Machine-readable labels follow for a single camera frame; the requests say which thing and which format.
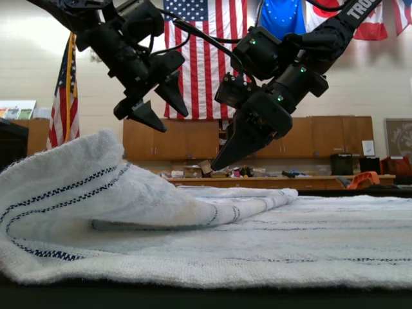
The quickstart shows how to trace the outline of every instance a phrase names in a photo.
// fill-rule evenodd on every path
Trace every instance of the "black speaker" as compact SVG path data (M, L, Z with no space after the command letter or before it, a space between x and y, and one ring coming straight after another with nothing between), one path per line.
M350 153L339 153L330 156L332 176L353 175L353 157Z
M0 118L0 173L27 156L28 128Z

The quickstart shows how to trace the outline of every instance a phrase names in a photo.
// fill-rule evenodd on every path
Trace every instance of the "cable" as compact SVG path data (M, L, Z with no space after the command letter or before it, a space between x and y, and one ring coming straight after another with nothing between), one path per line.
M259 5L257 6L257 11L256 11L256 20L255 20L255 28L258 26L260 17L262 15L262 8L263 8L263 3L265 0L261 0Z
M246 70L244 71L244 73L248 78L250 78L250 80L252 81L253 86L257 86L255 77Z
M164 14L164 15L167 15L167 16L170 16L170 17L174 17L174 18L179 19L179 20L181 20L181 21L185 21L183 18L181 18L179 15L177 15L177 14L175 14L175 13L172 13L172 12L169 12L169 11L165 11L165 10L163 10L163 9L161 9L161 8L158 8L158 10L159 10L160 13L162 13L162 14ZM236 43L239 43L239 42L241 41L241 39L222 39L222 38L220 38L220 37L211 37L211 38L212 38L212 39L215 39L216 41L218 41L218 42L220 42L220 43L229 43L229 44L236 44Z
M155 36L152 33L152 35L150 36L149 54L152 52L154 44L155 44Z
M173 21L173 24L176 27L178 27L178 28L182 29L183 31L187 32L188 36L187 36L186 40L184 42L182 42L181 44L179 44L178 46L175 46L173 48L169 48L167 50L157 51L156 53L153 53L153 55L158 55L159 53L165 53L165 52L168 52L169 50L175 50L175 49L178 49L178 48L184 46L185 44L187 44L189 42L189 39L190 39L191 35L201 37L203 40L205 40L209 44L213 45L217 49L221 50L223 53L227 54L231 59L236 61L239 64L239 74L245 74L247 77L249 77L251 79L253 85L256 85L256 79L249 72L245 71L245 69L243 67L243 63L240 61L240 59L232 51L228 50L226 47L224 47L223 45L220 44L220 43L236 44L236 43L239 43L241 39L222 39L222 38L217 38L217 37L211 37L211 36L207 35L206 33L203 33L201 30L197 29L195 26L189 24L187 21L182 19L180 16L178 16L178 15L172 13L172 12L165 11L163 9L159 9L159 11L160 11L160 13L163 13L167 16L176 18Z
M316 0L306 0L306 2L309 2L311 5L316 6L317 8L320 8L321 10L324 10L326 12L336 12L336 11L343 10L349 4L350 1L351 0L346 0L343 5L330 7L330 6L321 5Z
M171 51L171 50L178 50L179 48L185 46L185 45L189 42L190 38L191 38L191 34L188 33L188 34L187 34L187 38L186 38L186 40L184 40L184 42L180 43L179 45L173 46L172 48L168 48L168 49L166 49L166 50L156 51L156 52L152 53L152 55L159 55L159 54L161 54L161 53L167 53L167 52L169 52L169 51Z
M232 58L234 61L236 61L239 64L239 74L243 74L245 71L243 67L243 63L240 61L238 56L236 56L232 51L228 50L226 47L221 45L217 40L213 39L212 37L209 37L206 33L203 33L199 29L197 29L195 26L192 26L186 21L176 19L173 21L174 25L183 31L186 31L187 33L193 34L197 37L201 37L203 40L208 42L209 44L213 45L217 49L221 50L223 53L228 55L230 58Z

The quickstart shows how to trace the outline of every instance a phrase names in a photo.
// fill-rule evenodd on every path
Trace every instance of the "countertop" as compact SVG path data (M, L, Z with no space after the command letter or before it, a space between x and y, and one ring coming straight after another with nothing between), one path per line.
M335 180L339 176L309 176L309 177L250 177L250 178L170 178L169 182L251 182L251 181L273 181L273 180ZM355 176L341 176L347 179L353 179ZM380 175L379 179L395 179L393 175Z

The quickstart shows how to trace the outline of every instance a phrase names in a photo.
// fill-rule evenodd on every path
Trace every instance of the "black box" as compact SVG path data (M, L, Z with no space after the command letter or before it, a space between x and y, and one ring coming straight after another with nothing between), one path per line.
M380 159L379 158L359 158L360 171L365 172L376 172L381 175L380 171Z
M339 153L330 156L332 176L353 175L353 157L351 153Z
M28 128L0 118L0 173L27 156Z

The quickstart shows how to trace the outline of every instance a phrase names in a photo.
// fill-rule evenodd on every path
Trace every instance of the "white towel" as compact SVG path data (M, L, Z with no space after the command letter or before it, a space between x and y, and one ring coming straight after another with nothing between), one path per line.
M175 189L122 153L103 131L0 174L0 270L19 283L412 288L410 199Z
M142 258L147 258L142 251L174 238L159 237L153 230L175 230L168 233L178 236L180 230L235 223L286 205L297 196L292 190L234 189L217 194L225 199L223 203L197 200L149 171L122 163L122 154L114 134L101 131L2 173L0 270L21 283L44 283L95 277L96 265L100 265L97 277L111 277L116 267L124 265L117 279L132 275L141 281L151 268L174 268L169 263L153 264L162 256L171 259L168 251L150 257L144 262L148 268L141 268ZM140 232L117 232L127 229ZM180 257L178 264L190 263L184 252ZM128 268L123 258L140 265L140 274Z

